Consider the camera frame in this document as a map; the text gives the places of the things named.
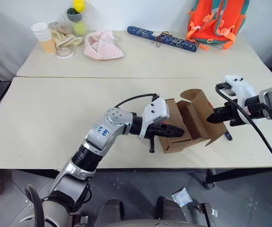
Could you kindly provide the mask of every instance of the blue patterned tube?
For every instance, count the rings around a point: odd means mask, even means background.
[[[132,35],[136,35],[136,36],[147,38],[153,41],[157,41],[157,37],[153,35],[154,32],[149,30],[145,30],[142,28],[134,27],[134,26],[128,26],[127,32]],[[168,45],[175,46],[175,47],[192,51],[192,52],[196,52],[199,47],[198,43],[187,41],[184,39],[178,39],[168,35],[161,35],[158,41],[160,41],[163,44],[168,44]]]

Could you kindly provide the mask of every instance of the white wall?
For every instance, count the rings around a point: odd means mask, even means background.
[[[89,30],[185,31],[195,0],[87,0]],[[13,77],[36,40],[30,26],[64,18],[72,0],[0,0],[0,76]],[[251,0],[242,28],[260,58],[272,66],[272,0]]]

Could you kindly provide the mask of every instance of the wheel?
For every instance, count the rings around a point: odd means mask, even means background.
[[[211,190],[213,187],[215,187],[215,183],[206,183],[206,181],[204,181],[203,186],[205,189]]]

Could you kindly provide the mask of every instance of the gray floor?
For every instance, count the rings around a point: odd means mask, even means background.
[[[217,227],[272,227],[272,172],[224,181],[210,191],[201,186],[203,177],[186,172],[98,172],[91,181],[93,198],[81,212],[92,226],[103,204],[116,197],[124,203],[125,219],[152,218],[158,196],[170,198],[185,187],[194,200],[183,207],[189,222],[206,225],[195,202],[208,202],[218,210]],[[44,197],[51,182],[18,170],[0,170],[0,227],[16,226],[32,208],[24,195],[26,184]]]

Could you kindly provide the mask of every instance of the green ball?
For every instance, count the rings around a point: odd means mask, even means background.
[[[85,35],[87,28],[82,21],[78,21],[74,24],[74,31],[76,35]]]

